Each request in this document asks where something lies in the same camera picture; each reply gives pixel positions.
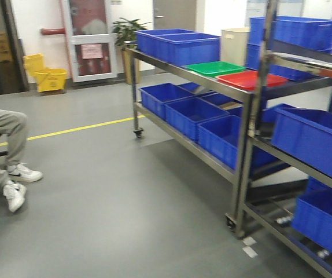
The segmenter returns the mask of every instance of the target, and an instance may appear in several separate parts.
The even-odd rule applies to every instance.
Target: red plastic tray
[[[257,83],[257,71],[244,71],[236,74],[224,74],[216,76],[216,78],[231,86],[252,91],[256,88]],[[274,74],[268,74],[267,86],[278,86],[286,83],[287,79]]]

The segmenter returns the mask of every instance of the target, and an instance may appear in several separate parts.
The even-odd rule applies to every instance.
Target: red fire pipe
[[[65,28],[56,28],[56,29],[40,29],[42,35],[60,35],[66,34]]]

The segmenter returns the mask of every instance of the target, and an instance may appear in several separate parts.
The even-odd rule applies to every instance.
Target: shoe
[[[20,192],[21,196],[24,197],[26,195],[26,186],[24,186],[23,184],[19,184],[18,182],[14,182],[14,181],[11,181],[14,183],[14,188]]]
[[[26,181],[34,182],[43,177],[43,173],[39,171],[33,171],[24,166],[22,163],[8,166],[7,172],[11,180],[13,181]]]
[[[25,198],[21,194],[22,187],[18,185],[19,184],[13,181],[8,181],[3,188],[3,195],[8,201],[8,208],[11,212],[15,212],[16,210],[18,210],[25,202]]]

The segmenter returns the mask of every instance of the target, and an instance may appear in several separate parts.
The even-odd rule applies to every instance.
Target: plant pot
[[[130,55],[127,51],[122,50],[122,63],[124,66],[124,73],[125,73],[125,82],[127,84],[131,84],[131,67],[130,67]],[[138,84],[141,80],[141,73],[140,73],[140,61],[135,59],[135,83]]]

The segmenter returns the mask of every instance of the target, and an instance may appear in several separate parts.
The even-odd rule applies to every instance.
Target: yellow mop bucket
[[[62,90],[67,72],[64,68],[46,68],[35,72],[38,92]]]
[[[45,69],[43,54],[24,56],[23,66],[27,70],[28,74],[35,77],[36,71],[42,71]]]
[[[23,57],[28,74],[36,79],[38,92],[62,90],[66,82],[67,71],[63,68],[46,68],[43,54]]]

